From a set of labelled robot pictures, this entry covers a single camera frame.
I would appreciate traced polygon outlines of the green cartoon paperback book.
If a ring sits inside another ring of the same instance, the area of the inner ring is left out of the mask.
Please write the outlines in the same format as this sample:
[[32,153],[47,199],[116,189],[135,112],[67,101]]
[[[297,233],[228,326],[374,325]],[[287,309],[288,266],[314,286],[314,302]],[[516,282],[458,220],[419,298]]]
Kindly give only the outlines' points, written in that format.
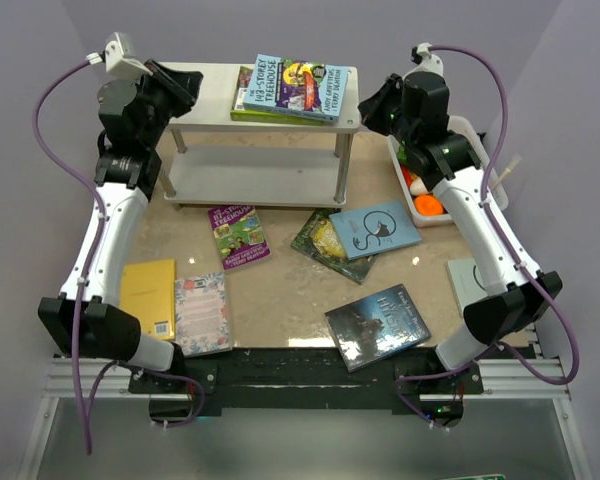
[[324,126],[323,120],[317,120],[305,117],[296,117],[291,115],[269,113],[258,110],[248,110],[244,106],[244,97],[247,92],[247,87],[251,80],[253,68],[250,66],[241,65],[236,82],[236,90],[233,98],[230,118],[233,121],[251,122],[251,123],[271,123],[283,125],[309,125],[309,126]]

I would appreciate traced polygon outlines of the blue Treehouse paperback book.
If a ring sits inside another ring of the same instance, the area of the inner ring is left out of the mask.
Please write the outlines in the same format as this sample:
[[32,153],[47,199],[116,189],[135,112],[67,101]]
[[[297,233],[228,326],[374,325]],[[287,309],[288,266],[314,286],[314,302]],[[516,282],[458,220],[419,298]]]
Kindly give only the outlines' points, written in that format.
[[351,69],[259,54],[244,97],[248,110],[335,123]]

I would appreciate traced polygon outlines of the purple Treehouse paperback book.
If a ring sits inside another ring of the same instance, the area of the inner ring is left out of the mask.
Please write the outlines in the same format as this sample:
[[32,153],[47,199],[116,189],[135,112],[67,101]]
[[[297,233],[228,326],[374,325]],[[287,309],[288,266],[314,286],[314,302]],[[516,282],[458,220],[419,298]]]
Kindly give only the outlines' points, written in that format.
[[270,255],[260,219],[253,206],[215,207],[208,211],[208,218],[225,271],[250,265]]

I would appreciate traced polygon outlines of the dark glossy hardcover book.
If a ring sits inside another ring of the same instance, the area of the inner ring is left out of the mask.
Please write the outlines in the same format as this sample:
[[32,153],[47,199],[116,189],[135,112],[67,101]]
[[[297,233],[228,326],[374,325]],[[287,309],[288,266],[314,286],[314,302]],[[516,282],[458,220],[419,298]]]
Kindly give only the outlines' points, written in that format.
[[402,284],[330,310],[325,319],[350,372],[431,338],[429,328]]

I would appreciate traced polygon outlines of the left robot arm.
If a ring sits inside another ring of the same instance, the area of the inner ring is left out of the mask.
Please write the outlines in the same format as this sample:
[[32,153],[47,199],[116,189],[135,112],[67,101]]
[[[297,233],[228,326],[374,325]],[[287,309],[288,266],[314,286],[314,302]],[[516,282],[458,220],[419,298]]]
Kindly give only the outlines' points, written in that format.
[[59,350],[152,371],[165,392],[180,390],[187,368],[180,346],[143,331],[120,307],[124,264],[162,167],[156,147],[169,122],[195,106],[203,75],[154,60],[136,79],[115,79],[98,92],[98,160],[93,178],[77,180],[93,196],[89,224],[59,293],[44,297],[38,317]]

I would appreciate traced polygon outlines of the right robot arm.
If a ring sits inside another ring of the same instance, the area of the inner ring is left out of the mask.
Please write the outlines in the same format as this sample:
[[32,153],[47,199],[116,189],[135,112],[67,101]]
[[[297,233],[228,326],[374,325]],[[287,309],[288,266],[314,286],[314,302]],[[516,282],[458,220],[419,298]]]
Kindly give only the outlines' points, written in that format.
[[358,106],[364,126],[404,148],[406,167],[442,203],[468,243],[486,291],[463,310],[464,324],[437,345],[425,369],[428,386],[449,392],[460,368],[496,341],[538,320],[562,288],[543,272],[507,225],[493,196],[481,188],[485,170],[469,139],[450,129],[449,90],[442,76],[392,74]]

